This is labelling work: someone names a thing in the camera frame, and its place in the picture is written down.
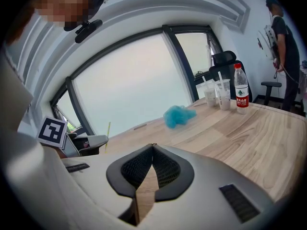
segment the glass window pane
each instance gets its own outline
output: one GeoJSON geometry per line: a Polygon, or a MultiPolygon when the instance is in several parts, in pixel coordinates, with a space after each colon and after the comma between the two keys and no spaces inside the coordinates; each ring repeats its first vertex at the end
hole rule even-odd
{"type": "Polygon", "coordinates": [[[176,34],[194,76],[210,68],[211,49],[205,33],[176,34]]]}
{"type": "Polygon", "coordinates": [[[123,46],[96,61],[73,81],[94,132],[109,136],[163,116],[173,105],[191,104],[189,92],[157,34],[123,46]]]}
{"type": "Polygon", "coordinates": [[[73,127],[78,128],[81,126],[75,110],[71,104],[68,91],[63,94],[57,103],[57,108],[73,127]]]}
{"type": "Polygon", "coordinates": [[[215,50],[212,41],[210,41],[211,55],[217,54],[218,52],[215,50]]]}

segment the water bottle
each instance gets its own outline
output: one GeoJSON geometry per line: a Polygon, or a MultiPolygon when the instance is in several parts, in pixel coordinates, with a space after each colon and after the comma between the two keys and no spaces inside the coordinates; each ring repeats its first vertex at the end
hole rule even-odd
{"type": "Polygon", "coordinates": [[[235,88],[236,88],[236,109],[240,114],[248,111],[248,79],[241,68],[241,64],[235,64],[235,88]]]}

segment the red bottle label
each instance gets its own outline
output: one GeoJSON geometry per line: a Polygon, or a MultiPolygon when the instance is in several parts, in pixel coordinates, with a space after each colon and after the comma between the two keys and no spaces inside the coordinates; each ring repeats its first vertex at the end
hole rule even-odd
{"type": "Polygon", "coordinates": [[[248,107],[248,87],[236,88],[236,105],[238,107],[248,107]]]}

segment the blue cloth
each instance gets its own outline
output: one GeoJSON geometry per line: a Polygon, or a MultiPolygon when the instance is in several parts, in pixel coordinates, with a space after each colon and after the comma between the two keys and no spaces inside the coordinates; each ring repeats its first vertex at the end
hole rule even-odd
{"type": "Polygon", "coordinates": [[[167,127],[175,128],[177,124],[187,124],[188,120],[195,116],[195,110],[188,110],[184,106],[174,105],[164,113],[163,118],[167,127]]]}

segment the black trousers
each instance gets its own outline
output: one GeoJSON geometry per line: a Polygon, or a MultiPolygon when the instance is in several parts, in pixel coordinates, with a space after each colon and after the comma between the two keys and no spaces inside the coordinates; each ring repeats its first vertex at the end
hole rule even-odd
{"type": "Polygon", "coordinates": [[[288,74],[286,74],[285,72],[287,87],[286,93],[284,94],[282,109],[289,112],[298,91],[299,67],[286,68],[286,71],[291,77],[289,77],[288,74]]]}

